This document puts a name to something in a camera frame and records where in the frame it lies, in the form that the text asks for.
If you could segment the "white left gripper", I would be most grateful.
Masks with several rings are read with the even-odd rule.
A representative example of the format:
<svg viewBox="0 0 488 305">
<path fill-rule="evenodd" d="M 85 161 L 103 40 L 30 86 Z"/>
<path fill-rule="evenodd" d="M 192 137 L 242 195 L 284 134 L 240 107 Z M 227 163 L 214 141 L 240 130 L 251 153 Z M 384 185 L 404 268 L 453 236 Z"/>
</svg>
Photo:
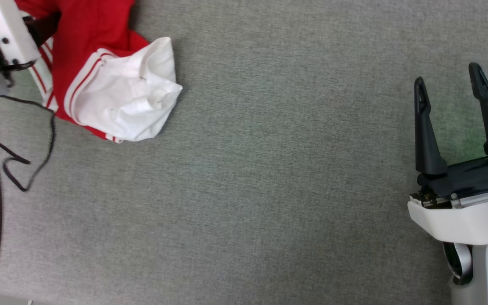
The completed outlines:
<svg viewBox="0 0 488 305">
<path fill-rule="evenodd" d="M 38 47 L 56 33 L 61 13 L 22 19 L 15 0 L 0 0 L 0 51 L 8 64 L 28 64 L 41 57 Z"/>
</svg>

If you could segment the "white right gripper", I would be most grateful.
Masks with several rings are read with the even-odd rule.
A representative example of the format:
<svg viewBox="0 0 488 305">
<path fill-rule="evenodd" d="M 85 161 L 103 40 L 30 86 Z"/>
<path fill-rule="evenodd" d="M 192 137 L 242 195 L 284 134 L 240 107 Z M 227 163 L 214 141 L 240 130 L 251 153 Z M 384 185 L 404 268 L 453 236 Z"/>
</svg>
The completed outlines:
<svg viewBox="0 0 488 305">
<path fill-rule="evenodd" d="M 469 64 L 474 97 L 480 103 L 488 155 L 488 79 L 481 66 Z M 488 245 L 488 158 L 447 166 L 432 122 L 424 79 L 414 82 L 415 169 L 421 189 L 411 194 L 411 219 L 438 241 Z"/>
</svg>

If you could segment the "red and white garment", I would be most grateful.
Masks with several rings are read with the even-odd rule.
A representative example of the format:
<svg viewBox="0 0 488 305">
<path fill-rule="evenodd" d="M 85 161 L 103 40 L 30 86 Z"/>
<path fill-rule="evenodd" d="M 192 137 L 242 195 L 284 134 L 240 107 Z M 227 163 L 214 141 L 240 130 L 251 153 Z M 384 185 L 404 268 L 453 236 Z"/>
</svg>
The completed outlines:
<svg viewBox="0 0 488 305">
<path fill-rule="evenodd" d="M 33 19 L 61 15 L 29 69 L 44 107 L 116 143 L 161 132 L 183 88 L 170 37 L 147 42 L 130 29 L 134 0 L 15 2 Z"/>
</svg>

